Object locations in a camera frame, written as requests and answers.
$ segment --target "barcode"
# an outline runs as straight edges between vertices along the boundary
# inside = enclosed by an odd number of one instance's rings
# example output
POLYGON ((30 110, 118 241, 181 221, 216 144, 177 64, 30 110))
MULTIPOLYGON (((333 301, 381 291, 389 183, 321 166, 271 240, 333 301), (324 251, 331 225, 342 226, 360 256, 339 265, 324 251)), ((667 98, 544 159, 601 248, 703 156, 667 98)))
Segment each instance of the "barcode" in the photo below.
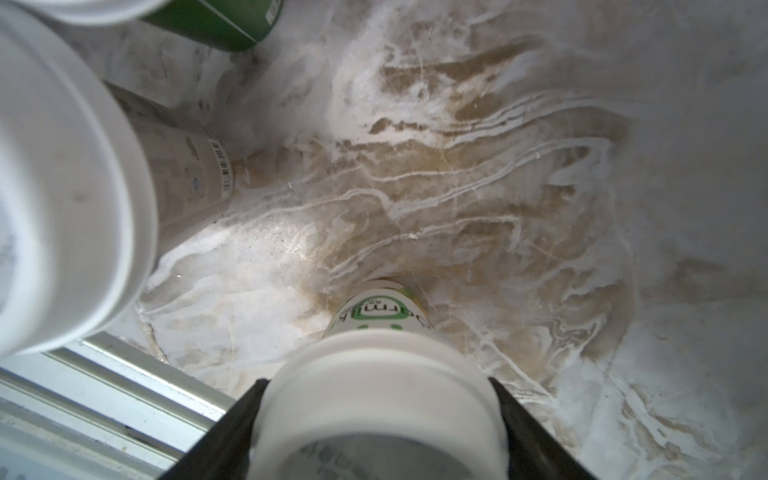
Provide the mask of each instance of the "barcode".
POLYGON ((266 18, 266 23, 270 24, 270 27, 275 22, 275 19, 277 18, 277 14, 280 13, 280 5, 283 4, 283 0, 272 0, 272 3, 270 3, 269 9, 266 11, 266 14, 264 15, 264 18, 266 18))
POLYGON ((221 196, 227 198, 232 193, 232 166, 221 144, 210 138, 208 141, 210 142, 210 147, 214 149, 214 154, 216 154, 216 159, 218 159, 219 168, 221 169, 221 196))

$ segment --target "white plastic bottle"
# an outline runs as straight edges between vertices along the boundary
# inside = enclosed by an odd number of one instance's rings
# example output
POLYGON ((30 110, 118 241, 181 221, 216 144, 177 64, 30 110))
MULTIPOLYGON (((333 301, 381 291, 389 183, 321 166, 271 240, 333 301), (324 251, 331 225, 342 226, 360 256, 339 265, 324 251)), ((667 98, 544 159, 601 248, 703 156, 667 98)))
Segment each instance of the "white plastic bottle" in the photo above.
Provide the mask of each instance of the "white plastic bottle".
POLYGON ((110 92, 0 2, 0 356, 58 348, 135 300, 159 253, 215 221, 232 169, 201 127, 110 92))
POLYGON ((249 480, 505 480, 488 379, 398 283, 352 292, 267 387, 249 480))

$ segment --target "plastic container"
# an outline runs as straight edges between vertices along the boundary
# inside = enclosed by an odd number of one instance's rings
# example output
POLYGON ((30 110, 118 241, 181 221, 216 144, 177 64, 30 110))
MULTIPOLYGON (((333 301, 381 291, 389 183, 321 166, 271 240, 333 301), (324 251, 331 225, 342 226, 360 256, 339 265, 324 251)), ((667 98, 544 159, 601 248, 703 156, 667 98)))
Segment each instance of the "plastic container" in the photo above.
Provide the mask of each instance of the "plastic container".
POLYGON ((248 479, 506 480, 488 379, 403 286, 361 287, 266 388, 248 479))
MULTIPOLYGON (((210 202, 213 210, 183 209, 176 216, 161 204, 160 223, 155 186, 164 177, 156 172, 153 178, 144 156, 147 137, 140 134, 143 146, 131 126, 142 121, 129 121, 60 38, 8 3, 0 3, 0 45, 5 355, 53 349, 106 327, 141 291, 157 259, 158 230, 174 232, 160 238, 168 248, 210 221, 222 199, 210 202)), ((195 137, 196 147, 199 142, 195 137)), ((178 142, 170 144, 177 155, 178 142)), ((206 145, 217 159, 216 146, 206 145)), ((160 158, 151 160, 156 170, 160 158)), ((172 186, 183 188, 183 182, 172 186)))
POLYGON ((144 20, 211 47, 238 51, 270 32, 283 0, 16 0, 73 25, 144 20))
POLYGON ((283 0, 174 0, 144 18, 221 50, 253 47, 272 30, 283 0))
POLYGON ((107 85, 128 116, 152 172, 160 256, 210 225, 229 207, 233 175, 221 144, 197 122, 107 85))

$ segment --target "green label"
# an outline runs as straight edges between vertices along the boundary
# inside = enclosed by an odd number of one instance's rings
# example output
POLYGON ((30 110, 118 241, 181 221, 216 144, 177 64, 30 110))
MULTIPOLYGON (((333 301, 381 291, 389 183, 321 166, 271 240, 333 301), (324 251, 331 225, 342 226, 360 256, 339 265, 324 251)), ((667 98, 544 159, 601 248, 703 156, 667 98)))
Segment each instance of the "green label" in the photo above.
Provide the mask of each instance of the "green label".
POLYGON ((253 47, 270 32, 282 0, 173 0, 144 20, 222 50, 253 47))
POLYGON ((391 296, 369 296, 352 308, 355 320, 399 320, 407 318, 411 311, 400 300, 391 296))

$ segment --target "product label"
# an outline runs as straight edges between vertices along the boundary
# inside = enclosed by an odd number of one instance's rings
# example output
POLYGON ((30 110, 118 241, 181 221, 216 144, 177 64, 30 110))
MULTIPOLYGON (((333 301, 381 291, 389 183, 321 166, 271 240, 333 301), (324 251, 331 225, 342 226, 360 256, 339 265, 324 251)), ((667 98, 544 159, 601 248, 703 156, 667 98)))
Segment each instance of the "product label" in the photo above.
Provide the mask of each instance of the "product label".
POLYGON ((266 19, 266 23, 270 24, 270 27, 277 19, 277 14, 280 13, 280 6, 283 4, 283 0, 272 0, 272 3, 270 3, 270 7, 266 10, 266 14, 264 14, 264 18, 266 19))
POLYGON ((229 205, 232 165, 221 144, 195 121, 163 105, 107 84, 147 158, 162 254, 213 223, 229 205))
POLYGON ((303 480, 379 480, 378 476, 372 475, 367 467, 345 454, 334 443, 333 440, 314 442, 301 448, 287 462, 290 473, 300 474, 300 477, 296 475, 294 478, 303 480))
POLYGON ((213 139, 208 139, 210 147, 214 149, 216 159, 219 161, 219 169, 221 170, 221 196, 222 198, 229 198, 232 194, 232 165, 230 159, 227 158, 227 153, 221 147, 221 144, 213 139))
POLYGON ((323 336, 370 328, 417 333, 432 330, 422 307, 404 292, 404 288, 376 288, 355 295, 344 303, 323 336))

